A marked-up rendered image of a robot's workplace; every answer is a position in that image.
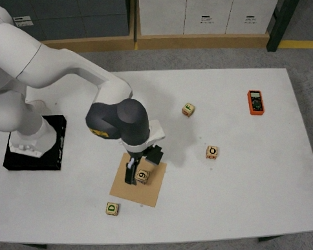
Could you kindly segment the tan square mat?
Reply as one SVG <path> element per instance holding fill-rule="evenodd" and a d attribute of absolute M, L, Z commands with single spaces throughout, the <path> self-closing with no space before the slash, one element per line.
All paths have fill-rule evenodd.
<path fill-rule="evenodd" d="M 146 184 L 137 182 L 135 186 L 124 182 L 125 164 L 129 163 L 129 160 L 130 155 L 124 152 L 109 195 L 155 207 L 167 164 L 160 162 L 159 165 L 154 166 L 145 161 L 145 158 L 141 158 L 136 175 L 138 170 L 142 169 L 149 172 L 149 178 Z"/>

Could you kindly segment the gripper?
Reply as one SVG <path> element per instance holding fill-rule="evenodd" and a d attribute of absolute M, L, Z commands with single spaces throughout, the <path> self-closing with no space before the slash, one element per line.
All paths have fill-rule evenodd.
<path fill-rule="evenodd" d="M 137 185 L 137 182 L 135 179 L 137 167 L 140 164 L 142 156 L 144 156 L 148 152 L 151 146 L 153 147 L 153 145 L 150 145 L 142 152 L 129 152 L 127 150 L 128 154 L 131 156 L 131 159 L 129 160 L 130 163 L 126 163 L 126 172 L 125 172 L 125 181 L 124 181 L 125 183 L 128 183 L 129 185 L 131 184 Z"/>

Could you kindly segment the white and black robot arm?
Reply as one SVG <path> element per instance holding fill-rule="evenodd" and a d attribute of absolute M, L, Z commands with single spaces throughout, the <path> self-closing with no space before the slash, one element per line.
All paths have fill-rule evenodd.
<path fill-rule="evenodd" d="M 42 89 L 71 72 L 98 87 L 85 117 L 93 134 L 105 140 L 121 138 L 119 144 L 130 152 L 142 152 L 166 137 L 160 122 L 149 121 L 145 107 L 131 99 L 133 91 L 125 79 L 73 51 L 40 43 L 15 27 L 0 7 L 0 131 L 11 132 L 11 152 L 40 158 L 52 148 L 57 132 L 25 103 L 27 86 Z"/>

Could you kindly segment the orange digital multimeter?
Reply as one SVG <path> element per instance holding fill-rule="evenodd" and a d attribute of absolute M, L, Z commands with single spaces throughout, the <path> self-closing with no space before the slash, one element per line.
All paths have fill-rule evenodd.
<path fill-rule="evenodd" d="M 263 115 L 264 106 L 260 90 L 249 90 L 247 93 L 251 115 Z"/>

